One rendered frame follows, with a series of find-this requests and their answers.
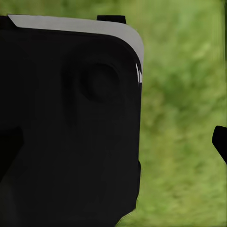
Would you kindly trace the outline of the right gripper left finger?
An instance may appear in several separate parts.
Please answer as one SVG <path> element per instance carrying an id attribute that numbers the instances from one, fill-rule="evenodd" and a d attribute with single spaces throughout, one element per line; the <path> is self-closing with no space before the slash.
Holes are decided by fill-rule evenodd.
<path id="1" fill-rule="evenodd" d="M 25 143 L 21 126 L 0 131 L 0 182 Z"/>

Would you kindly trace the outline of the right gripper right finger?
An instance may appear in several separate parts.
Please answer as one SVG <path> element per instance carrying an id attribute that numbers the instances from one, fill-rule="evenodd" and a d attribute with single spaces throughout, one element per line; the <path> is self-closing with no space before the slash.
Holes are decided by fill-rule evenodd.
<path id="1" fill-rule="evenodd" d="M 222 126 L 216 126 L 212 143 L 227 164 L 227 128 Z"/>

